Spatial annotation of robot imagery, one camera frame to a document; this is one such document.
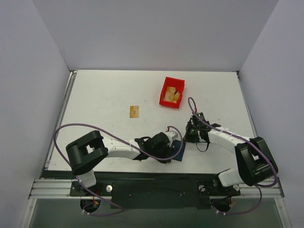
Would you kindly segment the blue leather card holder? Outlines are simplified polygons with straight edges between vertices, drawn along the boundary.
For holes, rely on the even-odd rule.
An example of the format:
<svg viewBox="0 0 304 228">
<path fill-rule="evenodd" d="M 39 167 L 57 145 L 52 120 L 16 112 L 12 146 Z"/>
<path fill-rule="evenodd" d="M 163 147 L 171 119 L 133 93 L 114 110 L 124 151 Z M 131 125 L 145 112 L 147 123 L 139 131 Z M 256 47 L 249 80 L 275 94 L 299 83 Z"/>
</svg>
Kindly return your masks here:
<svg viewBox="0 0 304 228">
<path fill-rule="evenodd" d="M 174 140 L 170 148 L 170 157 L 173 156 L 173 160 L 181 162 L 185 151 L 185 145 L 185 142 Z"/>
</svg>

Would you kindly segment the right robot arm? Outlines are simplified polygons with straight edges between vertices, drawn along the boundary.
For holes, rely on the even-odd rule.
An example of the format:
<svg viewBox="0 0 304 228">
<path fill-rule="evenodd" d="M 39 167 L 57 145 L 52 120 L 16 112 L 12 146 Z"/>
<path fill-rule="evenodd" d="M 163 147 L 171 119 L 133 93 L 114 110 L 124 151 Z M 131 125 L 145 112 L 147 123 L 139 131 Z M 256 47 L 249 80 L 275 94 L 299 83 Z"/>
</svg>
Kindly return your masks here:
<svg viewBox="0 0 304 228">
<path fill-rule="evenodd" d="M 203 113 L 194 114 L 186 125 L 183 138 L 188 143 L 218 145 L 236 156 L 237 169 L 228 169 L 218 174 L 212 182 L 213 191 L 225 193 L 230 186 L 246 184 L 272 187 L 278 180 L 278 167 L 266 141 L 261 137 L 248 138 L 237 135 L 221 125 L 210 124 Z"/>
</svg>

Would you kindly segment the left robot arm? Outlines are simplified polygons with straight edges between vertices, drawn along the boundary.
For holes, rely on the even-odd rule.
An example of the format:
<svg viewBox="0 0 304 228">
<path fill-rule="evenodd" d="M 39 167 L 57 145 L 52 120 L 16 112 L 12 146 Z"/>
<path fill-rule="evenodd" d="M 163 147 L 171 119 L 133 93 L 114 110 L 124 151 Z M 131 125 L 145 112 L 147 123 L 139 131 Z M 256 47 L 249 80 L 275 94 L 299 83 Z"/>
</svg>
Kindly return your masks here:
<svg viewBox="0 0 304 228">
<path fill-rule="evenodd" d="M 141 161 L 149 157 L 170 157 L 171 145 L 178 134 L 161 132 L 153 137 L 128 140 L 126 144 L 112 138 L 104 138 L 99 131 L 91 131 L 66 146 L 72 174 L 80 180 L 81 190 L 91 196 L 97 192 L 93 168 L 105 158 L 127 158 Z"/>
</svg>

